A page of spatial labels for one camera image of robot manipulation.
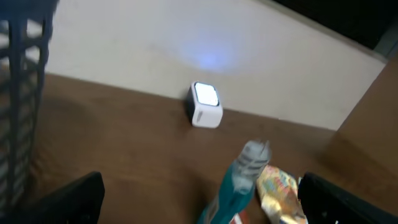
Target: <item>teal bottle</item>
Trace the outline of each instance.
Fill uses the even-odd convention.
[[[218,195],[202,212],[197,224],[229,224],[253,198],[256,180],[271,158],[269,143],[249,141],[230,165]]]

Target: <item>gray plastic basket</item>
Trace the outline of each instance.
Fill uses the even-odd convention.
[[[0,216],[24,193],[57,3],[0,0]]]

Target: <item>white cube device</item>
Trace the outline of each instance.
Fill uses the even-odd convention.
[[[209,84],[193,82],[185,106],[189,120],[195,127],[217,128],[223,117],[217,90]]]

